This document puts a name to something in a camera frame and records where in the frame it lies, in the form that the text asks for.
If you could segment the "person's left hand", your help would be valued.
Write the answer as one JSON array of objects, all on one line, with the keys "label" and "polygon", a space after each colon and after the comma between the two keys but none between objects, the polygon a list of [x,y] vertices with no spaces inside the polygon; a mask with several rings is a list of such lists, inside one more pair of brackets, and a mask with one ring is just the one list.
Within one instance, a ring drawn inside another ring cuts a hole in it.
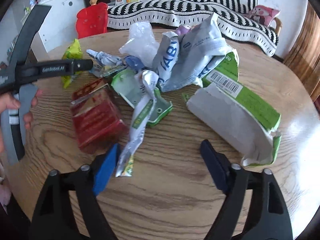
[{"label": "person's left hand", "polygon": [[[41,89],[38,89],[35,97],[31,101],[31,106],[35,107],[38,104],[38,98],[43,94],[43,91]],[[10,93],[5,93],[1,95],[1,113],[4,112],[7,109],[10,110],[18,110],[21,106],[21,103],[19,100],[15,99]],[[23,120],[25,122],[25,129],[31,129],[31,123],[34,120],[33,114],[31,112],[28,112],[24,115]],[[0,152],[3,153],[5,151],[4,147],[4,140],[3,140],[3,134],[1,132],[0,135]]]}]

